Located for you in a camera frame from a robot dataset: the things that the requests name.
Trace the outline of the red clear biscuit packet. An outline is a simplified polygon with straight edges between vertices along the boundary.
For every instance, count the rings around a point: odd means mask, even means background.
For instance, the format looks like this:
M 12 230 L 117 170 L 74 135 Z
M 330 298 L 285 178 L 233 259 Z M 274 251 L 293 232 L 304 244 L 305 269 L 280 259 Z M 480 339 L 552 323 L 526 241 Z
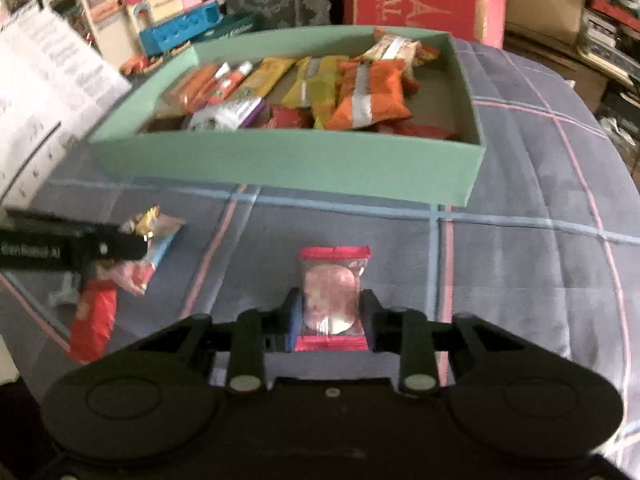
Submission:
M 361 278 L 368 246 L 312 246 L 299 252 L 302 265 L 302 328 L 297 351 L 367 351 L 360 316 Z

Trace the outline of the small red snack packet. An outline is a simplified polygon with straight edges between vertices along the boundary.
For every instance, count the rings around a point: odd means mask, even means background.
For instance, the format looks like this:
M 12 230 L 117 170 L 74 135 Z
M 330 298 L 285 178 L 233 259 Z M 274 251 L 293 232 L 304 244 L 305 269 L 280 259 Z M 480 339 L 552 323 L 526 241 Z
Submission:
M 102 358 L 111 340 L 116 312 L 115 283 L 99 278 L 86 281 L 70 326 L 68 355 L 71 359 L 91 363 Z

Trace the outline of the green cardboard tray box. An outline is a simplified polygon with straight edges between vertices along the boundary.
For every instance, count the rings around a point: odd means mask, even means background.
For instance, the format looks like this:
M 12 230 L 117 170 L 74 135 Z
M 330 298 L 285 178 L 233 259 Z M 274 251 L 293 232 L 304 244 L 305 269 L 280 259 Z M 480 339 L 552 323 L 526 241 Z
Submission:
M 200 42 L 131 91 L 89 136 L 93 156 L 119 176 L 246 183 L 405 202 L 463 207 L 486 152 L 457 46 L 446 32 L 398 27 L 400 36 L 439 50 L 416 70 L 408 105 L 420 124 L 442 126 L 457 141 L 376 132 L 262 130 L 141 133 L 160 96 L 198 64 L 260 61 L 267 56 L 359 54 L 370 26 L 314 26 L 252 32 Z

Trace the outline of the red crinkled snack packet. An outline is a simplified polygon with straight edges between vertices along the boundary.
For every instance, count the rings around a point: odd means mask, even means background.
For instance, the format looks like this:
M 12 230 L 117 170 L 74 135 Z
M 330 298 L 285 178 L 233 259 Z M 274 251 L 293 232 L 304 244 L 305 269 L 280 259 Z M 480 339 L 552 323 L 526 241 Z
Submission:
M 376 131 L 398 136 L 412 136 L 413 138 L 457 141 L 459 135 L 444 127 L 417 125 L 413 122 L 382 122 L 376 126 Z

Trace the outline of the orange clear snack bar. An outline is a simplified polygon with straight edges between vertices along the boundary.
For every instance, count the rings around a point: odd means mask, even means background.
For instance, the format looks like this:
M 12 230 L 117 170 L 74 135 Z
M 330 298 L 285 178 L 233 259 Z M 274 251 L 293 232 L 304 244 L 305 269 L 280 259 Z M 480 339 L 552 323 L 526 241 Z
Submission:
M 209 84 L 220 67 L 217 63 L 196 66 L 183 73 L 160 97 L 166 105 L 191 113 L 201 90 Z

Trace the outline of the red square snack packet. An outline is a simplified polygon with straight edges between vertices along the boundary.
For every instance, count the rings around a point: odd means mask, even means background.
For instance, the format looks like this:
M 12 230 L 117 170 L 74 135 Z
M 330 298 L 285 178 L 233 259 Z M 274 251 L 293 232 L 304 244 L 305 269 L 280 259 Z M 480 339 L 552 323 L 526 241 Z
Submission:
M 270 105 L 266 120 L 260 124 L 262 129 L 311 129 L 314 118 L 308 110 L 289 108 L 282 105 Z

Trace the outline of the silver purple snack packet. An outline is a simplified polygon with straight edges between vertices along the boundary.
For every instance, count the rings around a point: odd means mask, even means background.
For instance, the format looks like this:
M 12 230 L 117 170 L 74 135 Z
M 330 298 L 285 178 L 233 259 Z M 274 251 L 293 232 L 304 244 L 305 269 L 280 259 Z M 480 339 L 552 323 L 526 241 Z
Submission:
M 262 114 L 266 105 L 263 98 L 209 104 L 195 112 L 184 128 L 188 131 L 244 129 Z

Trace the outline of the orange silver snack packet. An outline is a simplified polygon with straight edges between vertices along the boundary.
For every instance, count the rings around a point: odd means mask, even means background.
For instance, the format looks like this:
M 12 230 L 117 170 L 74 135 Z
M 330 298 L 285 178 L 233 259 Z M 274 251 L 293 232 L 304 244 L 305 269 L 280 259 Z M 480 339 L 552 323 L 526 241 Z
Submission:
M 401 60 L 342 63 L 337 106 L 324 128 L 358 130 L 379 122 L 411 118 L 402 86 L 404 67 Z

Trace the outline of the golden brown snack bar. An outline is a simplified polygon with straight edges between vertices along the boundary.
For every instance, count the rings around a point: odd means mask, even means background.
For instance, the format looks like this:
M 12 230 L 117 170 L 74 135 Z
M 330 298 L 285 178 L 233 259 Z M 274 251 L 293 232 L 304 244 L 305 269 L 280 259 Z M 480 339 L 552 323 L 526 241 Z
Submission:
M 296 58 L 264 58 L 233 91 L 230 99 L 265 98 L 296 62 Z

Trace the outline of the yellow green snack bar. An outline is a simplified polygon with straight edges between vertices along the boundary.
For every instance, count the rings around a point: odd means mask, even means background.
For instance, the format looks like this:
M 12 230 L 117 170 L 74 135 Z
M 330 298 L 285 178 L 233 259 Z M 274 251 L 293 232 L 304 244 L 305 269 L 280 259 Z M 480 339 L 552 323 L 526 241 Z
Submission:
M 311 58 L 307 65 L 306 99 L 314 116 L 315 129 L 326 128 L 326 123 L 334 114 L 342 85 L 341 65 L 348 60 L 346 55 L 327 55 Z

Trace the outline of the orange white snack bar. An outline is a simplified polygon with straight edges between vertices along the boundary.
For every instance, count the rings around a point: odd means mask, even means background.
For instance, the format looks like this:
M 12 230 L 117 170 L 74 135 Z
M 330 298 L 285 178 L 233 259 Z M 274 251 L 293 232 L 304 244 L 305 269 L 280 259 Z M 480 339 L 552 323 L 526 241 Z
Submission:
M 240 83 L 253 70 L 254 64 L 245 61 L 235 68 L 228 63 L 223 66 L 215 74 L 214 78 L 209 81 L 196 97 L 196 106 L 202 108 L 207 105 L 217 105 L 228 99 L 235 92 Z

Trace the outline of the orange striped chips packet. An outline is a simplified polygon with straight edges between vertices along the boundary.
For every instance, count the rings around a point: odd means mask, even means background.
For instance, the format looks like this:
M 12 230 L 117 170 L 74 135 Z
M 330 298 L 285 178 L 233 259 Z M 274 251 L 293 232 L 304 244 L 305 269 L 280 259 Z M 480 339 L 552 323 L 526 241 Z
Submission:
M 404 63 L 402 68 L 402 85 L 405 92 L 415 94 L 420 88 L 420 82 L 414 76 L 414 69 L 439 58 L 440 51 L 427 46 L 419 40 L 388 32 L 376 28 L 373 31 L 374 45 L 359 58 L 363 62 L 378 62 L 396 60 Z

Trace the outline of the yellow silver snack packet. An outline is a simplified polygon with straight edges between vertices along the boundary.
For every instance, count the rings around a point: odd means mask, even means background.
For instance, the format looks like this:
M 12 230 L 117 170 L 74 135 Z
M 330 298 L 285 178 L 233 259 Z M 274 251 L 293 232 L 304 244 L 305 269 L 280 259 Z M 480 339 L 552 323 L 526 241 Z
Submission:
M 282 98 L 280 104 L 288 108 L 309 108 L 310 90 L 309 83 L 320 70 L 321 58 L 307 56 L 296 64 L 296 76 L 294 84 L 288 93 Z

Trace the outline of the white printed instruction sheet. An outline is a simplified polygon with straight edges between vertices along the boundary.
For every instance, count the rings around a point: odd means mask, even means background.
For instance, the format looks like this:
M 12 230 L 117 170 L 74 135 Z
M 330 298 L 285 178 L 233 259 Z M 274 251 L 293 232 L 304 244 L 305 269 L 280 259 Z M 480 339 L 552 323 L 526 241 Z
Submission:
M 1 203 L 25 206 L 131 84 L 54 11 L 1 24 Z

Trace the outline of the toy kitchen playset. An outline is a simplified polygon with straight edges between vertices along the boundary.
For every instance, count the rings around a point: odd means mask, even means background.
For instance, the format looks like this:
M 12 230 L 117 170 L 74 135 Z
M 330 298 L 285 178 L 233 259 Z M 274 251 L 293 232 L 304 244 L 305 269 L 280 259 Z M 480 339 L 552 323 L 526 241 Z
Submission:
M 229 11 L 226 0 L 75 1 L 91 44 L 127 75 L 148 70 L 192 42 L 254 32 L 260 25 L 254 13 Z

